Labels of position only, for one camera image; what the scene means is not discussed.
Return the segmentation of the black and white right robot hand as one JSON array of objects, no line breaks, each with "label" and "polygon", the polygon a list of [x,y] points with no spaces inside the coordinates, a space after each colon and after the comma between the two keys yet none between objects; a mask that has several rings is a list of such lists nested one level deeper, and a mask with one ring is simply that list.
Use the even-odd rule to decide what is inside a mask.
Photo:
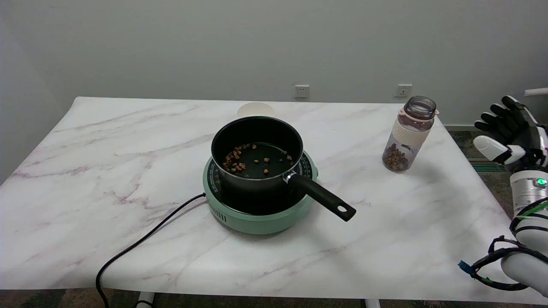
[{"label": "black and white right robot hand", "polygon": [[514,97],[504,96],[501,103],[492,104],[474,126],[483,134],[474,138],[473,145],[488,160],[511,173],[547,171],[547,127]]}]

